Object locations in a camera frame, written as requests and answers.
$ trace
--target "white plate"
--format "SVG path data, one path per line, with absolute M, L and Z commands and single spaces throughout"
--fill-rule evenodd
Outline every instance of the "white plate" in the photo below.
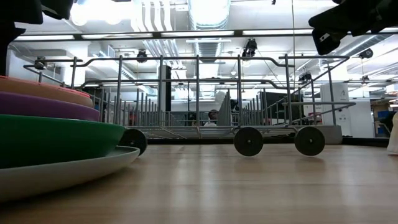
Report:
M 139 149 L 117 147 L 106 157 L 38 166 L 0 169 L 0 202 L 60 190 L 111 174 L 128 166 Z

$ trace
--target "ceiling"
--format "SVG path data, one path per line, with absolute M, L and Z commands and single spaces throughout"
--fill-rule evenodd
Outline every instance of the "ceiling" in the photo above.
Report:
M 105 33 L 105 32 L 134 32 L 131 27 L 130 17 L 134 14 L 132 10 L 131 2 L 117 2 L 120 4 L 118 9 L 119 15 L 123 18 L 119 24 L 109 25 L 106 21 L 91 20 L 83 26 L 76 26 L 72 20 L 69 21 L 58 21 L 47 16 L 44 16 L 44 24 L 42 25 L 29 25 L 29 24 L 17 24 L 18 27 L 27 29 L 25 34 L 27 35 L 43 35 L 43 34 L 81 34 L 81 33 Z M 308 26 L 308 20 L 331 7 L 334 6 L 331 0 L 277 0 L 276 5 L 271 5 L 271 1 L 268 0 L 231 0 L 231 7 L 229 11 L 229 19 L 227 23 L 227 29 L 238 30 L 238 29 L 310 29 Z M 187 1 L 184 0 L 171 0 L 171 25 L 173 30 L 189 30 L 190 19 L 187 11 Z M 151 21 L 154 25 L 154 5 L 151 5 Z M 204 12 L 211 16 L 216 13 L 209 6 L 208 12 Z M 335 52 L 341 52 L 341 50 L 355 47 L 356 45 L 364 42 L 371 36 L 362 37 L 350 37 L 347 36 L 341 41 L 341 45 Z M 247 38 L 228 38 L 231 42 L 223 43 L 221 48 L 220 56 L 237 56 L 242 54 L 243 47 L 248 41 Z M 186 39 L 176 39 L 176 45 L 180 56 L 195 56 L 193 44 L 186 43 Z M 280 56 L 284 54 L 289 55 L 316 55 L 317 51 L 313 43 L 312 37 L 257 37 L 256 38 L 258 51 L 256 57 L 272 57 L 278 62 Z M 369 74 L 371 80 L 387 80 L 394 79 L 398 76 L 397 69 L 392 68 L 387 71 L 383 71 L 383 68 L 395 66 L 397 58 L 397 42 L 398 37 L 393 35 L 386 40 L 383 40 L 376 45 L 371 46 L 374 51 L 374 57 L 371 59 L 360 60 L 358 58 L 352 58 L 348 62 L 344 63 L 343 69 L 336 70 L 333 72 L 333 81 L 345 81 L 345 80 L 360 80 L 364 74 Z M 81 59 L 88 60 L 98 55 L 98 52 L 104 51 L 108 46 L 112 46 L 116 55 L 124 55 L 125 57 L 129 54 L 131 57 L 135 57 L 138 49 L 145 49 L 145 45 L 142 40 L 101 40 L 101 41 L 73 41 L 73 42 L 15 42 L 13 46 L 19 50 L 26 52 L 26 56 L 29 57 L 29 52 L 33 50 L 43 49 L 63 49 L 70 52 L 72 55 L 77 56 Z M 301 67 L 307 63 L 308 60 L 289 60 L 289 64 L 294 64 L 296 68 Z M 186 67 L 186 76 L 194 77 L 195 75 L 195 63 L 194 61 L 182 60 L 184 67 Z M 236 60 L 221 60 L 217 71 L 217 77 L 230 78 L 231 72 L 237 72 L 237 61 Z M 124 62 L 125 67 L 134 72 L 138 78 L 156 78 L 157 62 L 147 61 L 146 63 L 137 62 Z M 292 74 L 294 81 L 298 80 L 298 76 L 302 71 L 296 71 L 293 68 L 289 70 Z M 320 68 L 318 61 L 313 63 L 310 67 L 307 67 L 307 71 L 311 72 L 314 76 L 324 72 Z M 86 71 L 86 79 L 112 79 L 117 78 L 117 70 L 113 69 L 113 65 L 104 62 L 95 62 Z M 252 60 L 250 66 L 243 67 L 242 75 L 244 79 L 268 79 L 276 82 L 278 85 L 285 86 L 286 76 L 284 67 L 276 67 L 272 62 L 265 62 L 262 60 Z M 322 77 L 320 80 L 328 80 L 327 75 Z M 363 88 L 361 91 L 377 91 L 381 88 L 389 85 L 390 83 L 373 83 L 366 89 Z M 244 88 L 270 88 L 270 85 L 244 85 Z M 354 90 L 355 88 L 362 87 L 360 83 L 349 83 L 349 87 Z M 216 90 L 223 90 L 227 88 L 236 88 L 236 86 L 217 85 Z M 123 91 L 135 91 L 135 88 L 123 88 Z M 247 97 L 252 98 L 258 90 L 254 89 L 248 93 Z

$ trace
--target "orange plate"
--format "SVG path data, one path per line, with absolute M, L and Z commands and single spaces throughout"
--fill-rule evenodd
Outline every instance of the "orange plate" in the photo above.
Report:
M 0 76 L 0 91 L 76 103 L 93 107 L 90 96 L 68 88 Z

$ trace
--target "purple plate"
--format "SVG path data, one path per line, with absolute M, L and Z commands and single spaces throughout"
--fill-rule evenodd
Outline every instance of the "purple plate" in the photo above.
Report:
M 0 91 L 0 114 L 98 121 L 100 112 L 74 103 Z

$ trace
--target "metal cart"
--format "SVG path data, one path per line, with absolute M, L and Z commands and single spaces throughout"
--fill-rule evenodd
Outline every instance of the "metal cart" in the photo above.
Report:
M 122 145 L 134 146 L 141 149 L 143 153 L 147 147 L 147 138 L 151 139 L 191 139 L 191 138 L 234 138 L 234 146 L 236 150 L 244 156 L 255 156 L 258 154 L 263 147 L 264 138 L 272 136 L 295 136 L 295 146 L 299 152 L 306 156 L 316 156 L 321 153 L 325 146 L 325 137 L 322 132 L 316 128 L 317 123 L 313 126 L 303 125 L 303 121 L 307 118 L 313 118 L 317 120 L 317 116 L 326 113 L 333 114 L 333 124 L 336 125 L 336 110 L 341 110 L 349 106 L 355 105 L 352 102 L 334 102 L 333 99 L 333 86 L 331 81 L 331 71 L 342 63 L 346 62 L 349 57 L 345 56 L 294 56 L 290 57 L 285 55 L 279 59 L 284 60 L 284 64 L 276 62 L 273 58 L 269 57 L 254 57 L 245 58 L 238 55 L 237 57 L 152 57 L 147 58 L 148 60 L 159 61 L 159 74 L 162 74 L 163 64 L 165 60 L 194 60 L 196 63 L 196 78 L 193 79 L 163 79 L 162 75 L 159 75 L 157 79 L 135 79 L 135 80 L 123 80 L 122 79 L 122 65 L 124 61 L 140 60 L 140 58 L 93 58 L 86 63 L 78 63 L 79 60 L 75 57 L 73 60 L 63 60 L 63 62 L 71 62 L 73 65 L 72 73 L 72 84 L 70 86 L 65 85 L 63 82 L 55 80 L 51 77 L 45 76 L 41 72 L 38 72 L 32 67 L 37 68 L 37 64 L 53 62 L 54 60 L 37 60 L 35 65 L 26 65 L 24 68 L 29 69 L 39 75 L 39 81 L 41 82 L 42 77 L 49 78 L 55 82 L 58 82 L 62 86 L 67 88 L 82 90 L 87 85 L 97 84 L 109 84 L 115 83 L 117 85 L 116 96 L 111 102 L 111 94 L 107 93 L 105 100 L 105 93 L 102 91 L 101 97 L 91 95 L 94 102 L 99 103 L 99 110 L 101 111 L 101 122 L 120 124 L 126 127 L 125 135 L 121 140 Z M 300 86 L 295 91 L 291 91 L 290 87 L 290 73 L 289 68 L 294 68 L 294 65 L 289 65 L 291 59 L 334 59 L 339 60 L 337 65 L 327 68 L 327 71 L 323 72 L 316 78 L 313 78 L 306 84 Z M 76 68 L 86 67 L 94 61 L 105 61 L 115 60 L 119 63 L 119 73 L 117 80 L 89 80 L 84 82 L 81 86 L 74 85 L 74 77 Z M 237 78 L 229 79 L 201 79 L 199 74 L 199 63 L 200 60 L 237 60 L 238 65 L 238 76 Z M 241 75 L 241 61 L 242 60 L 267 60 L 272 62 L 277 67 L 284 67 L 286 71 L 286 87 L 275 84 L 272 80 L 253 80 L 253 79 L 242 79 Z M 322 76 L 328 74 L 329 85 L 330 85 L 330 102 L 315 102 L 314 95 L 314 82 L 316 82 Z M 230 90 L 226 92 L 226 96 L 222 101 L 221 107 L 218 110 L 218 119 L 213 120 L 216 126 L 203 126 L 203 122 L 206 121 L 206 112 L 200 111 L 200 92 L 196 91 L 196 118 L 194 126 L 189 126 L 187 123 L 192 124 L 192 119 L 188 119 L 187 116 L 181 117 L 182 114 L 189 114 L 192 111 L 162 111 L 162 84 L 170 82 L 186 82 L 188 84 L 194 83 L 197 90 L 199 90 L 200 83 L 211 83 L 211 82 L 228 82 L 236 83 L 238 91 L 238 106 L 239 111 L 231 111 L 231 93 Z M 246 101 L 247 105 L 243 106 L 242 99 L 242 84 L 245 83 L 261 83 L 271 84 L 273 88 L 278 90 L 285 90 L 287 95 L 283 99 L 275 102 L 272 105 L 267 105 L 266 89 L 263 88 L 255 98 Z M 131 105 L 121 99 L 121 87 L 122 83 L 157 83 L 158 86 L 158 100 L 151 101 L 144 93 L 139 94 L 137 90 L 137 100 Z M 292 102 L 291 95 L 300 93 L 300 90 L 306 86 L 311 86 L 312 90 L 312 102 Z M 279 105 L 282 104 L 284 107 L 283 117 L 279 117 Z M 315 105 L 331 105 L 331 110 L 322 113 L 313 113 L 310 117 L 302 118 L 302 105 L 312 105 L 313 111 L 315 112 Z M 299 106 L 300 118 L 293 120 L 292 107 Z M 272 112 L 278 110 L 276 124 L 272 124 Z

